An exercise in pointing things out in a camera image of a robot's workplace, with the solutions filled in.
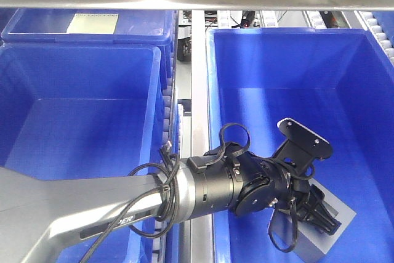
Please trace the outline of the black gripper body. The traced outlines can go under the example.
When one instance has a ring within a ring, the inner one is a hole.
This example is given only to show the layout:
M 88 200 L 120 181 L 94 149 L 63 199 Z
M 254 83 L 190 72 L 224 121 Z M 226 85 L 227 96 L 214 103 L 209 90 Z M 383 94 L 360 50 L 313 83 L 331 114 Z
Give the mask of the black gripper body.
M 326 208 L 324 207 L 324 193 L 316 185 L 310 183 L 315 175 L 315 166 L 312 162 L 297 172 L 297 165 L 279 158 L 265 158 L 264 162 L 273 165 L 284 174 L 286 179 L 286 205 L 278 210 L 299 222 L 325 223 Z

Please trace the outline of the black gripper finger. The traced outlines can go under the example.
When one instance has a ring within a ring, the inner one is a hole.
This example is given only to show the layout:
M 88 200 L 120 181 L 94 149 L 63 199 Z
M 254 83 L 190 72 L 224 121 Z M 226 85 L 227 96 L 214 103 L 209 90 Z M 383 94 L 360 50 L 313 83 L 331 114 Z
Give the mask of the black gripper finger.
M 313 215 L 315 217 L 314 222 L 316 227 L 328 235 L 335 234 L 341 226 L 341 223 L 330 214 L 323 204 L 324 193 L 321 190 L 316 190 L 314 195 L 316 201 L 313 209 Z

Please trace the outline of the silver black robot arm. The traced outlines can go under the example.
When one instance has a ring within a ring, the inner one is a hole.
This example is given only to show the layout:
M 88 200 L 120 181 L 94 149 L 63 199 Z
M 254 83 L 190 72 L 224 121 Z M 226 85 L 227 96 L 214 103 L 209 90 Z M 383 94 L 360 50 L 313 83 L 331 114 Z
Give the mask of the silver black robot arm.
M 213 212 L 237 216 L 273 208 L 293 229 L 310 224 L 328 235 L 340 222 L 310 183 L 315 155 L 208 153 L 167 155 L 158 172 L 139 176 L 39 180 L 1 169 L 1 261 L 55 262 L 67 247 L 101 243 L 115 229 L 155 218 L 176 224 Z

